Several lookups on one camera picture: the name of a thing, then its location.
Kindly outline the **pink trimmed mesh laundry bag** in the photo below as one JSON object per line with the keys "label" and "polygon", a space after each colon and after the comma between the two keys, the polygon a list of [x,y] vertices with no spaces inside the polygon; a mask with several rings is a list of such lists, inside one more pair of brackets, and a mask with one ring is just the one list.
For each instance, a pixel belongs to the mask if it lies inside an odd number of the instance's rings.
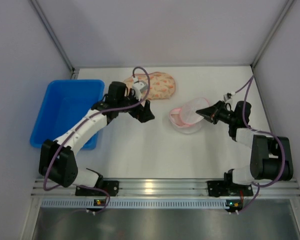
{"label": "pink trimmed mesh laundry bag", "polygon": [[181,120],[187,124],[183,126],[175,125],[171,122],[172,127],[179,133],[182,134],[193,134],[198,132],[202,128],[202,120],[204,119],[201,115],[196,113],[196,110],[204,109],[210,106],[209,101],[204,97],[194,98],[186,102],[183,106],[172,109],[170,114],[179,113]]}

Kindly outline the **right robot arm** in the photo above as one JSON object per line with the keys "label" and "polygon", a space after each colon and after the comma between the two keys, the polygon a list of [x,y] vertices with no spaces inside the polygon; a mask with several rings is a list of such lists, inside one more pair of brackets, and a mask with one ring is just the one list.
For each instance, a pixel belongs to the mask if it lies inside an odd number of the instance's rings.
{"label": "right robot arm", "polygon": [[228,103],[218,101],[196,113],[214,125],[218,122],[227,124],[229,137],[251,149],[249,165],[228,171],[232,183],[256,185],[259,180],[270,180],[272,184],[290,181],[294,168],[289,139],[253,130],[248,125],[251,108],[250,103],[239,101],[231,110]]}

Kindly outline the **pink bra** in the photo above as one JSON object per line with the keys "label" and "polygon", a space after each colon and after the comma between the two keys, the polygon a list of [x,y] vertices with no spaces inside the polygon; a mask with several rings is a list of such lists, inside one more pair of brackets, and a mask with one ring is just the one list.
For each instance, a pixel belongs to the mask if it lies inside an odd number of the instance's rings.
{"label": "pink bra", "polygon": [[170,117],[170,121],[176,126],[184,126],[184,125],[187,126],[187,124],[181,120],[180,114],[178,112],[171,113],[169,117]]}

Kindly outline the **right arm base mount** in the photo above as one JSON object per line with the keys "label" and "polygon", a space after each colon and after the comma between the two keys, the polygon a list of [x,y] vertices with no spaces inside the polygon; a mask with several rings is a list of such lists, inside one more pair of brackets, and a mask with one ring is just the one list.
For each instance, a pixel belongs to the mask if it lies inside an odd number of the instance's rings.
{"label": "right arm base mount", "polygon": [[251,185],[234,184],[225,180],[207,181],[208,195],[210,197],[252,197],[254,195]]}

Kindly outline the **floral orange laundry bag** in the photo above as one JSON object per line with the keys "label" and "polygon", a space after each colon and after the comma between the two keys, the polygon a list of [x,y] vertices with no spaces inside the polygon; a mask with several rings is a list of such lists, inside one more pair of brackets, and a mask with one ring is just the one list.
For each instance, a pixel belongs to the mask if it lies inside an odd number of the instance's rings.
{"label": "floral orange laundry bag", "polygon": [[[175,79],[165,72],[152,72],[149,73],[150,78],[150,91],[147,95],[147,100],[164,100],[171,98],[176,92],[176,81]],[[148,83],[147,76],[145,74],[135,74],[139,81]],[[133,76],[123,81],[128,89],[131,89],[133,85]]]}

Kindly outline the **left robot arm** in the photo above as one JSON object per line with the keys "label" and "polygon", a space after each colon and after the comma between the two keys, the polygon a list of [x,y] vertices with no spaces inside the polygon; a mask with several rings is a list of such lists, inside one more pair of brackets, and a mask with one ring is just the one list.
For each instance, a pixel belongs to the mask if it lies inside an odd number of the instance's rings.
{"label": "left robot arm", "polygon": [[109,125],[120,113],[129,113],[141,123],[153,120],[147,96],[150,85],[133,79],[130,89],[123,82],[113,81],[102,100],[94,103],[87,114],[55,140],[47,139],[41,146],[39,173],[57,186],[71,185],[95,188],[101,174],[91,169],[80,169],[76,155],[98,131]]}

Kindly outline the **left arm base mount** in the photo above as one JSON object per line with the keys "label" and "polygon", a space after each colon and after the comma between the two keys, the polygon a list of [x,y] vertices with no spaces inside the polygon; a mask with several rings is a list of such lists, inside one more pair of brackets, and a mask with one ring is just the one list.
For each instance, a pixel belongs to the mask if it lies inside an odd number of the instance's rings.
{"label": "left arm base mount", "polygon": [[118,180],[101,180],[93,189],[92,187],[77,186],[75,196],[77,197],[105,197],[106,193],[110,197],[115,197],[119,192],[120,182]]}

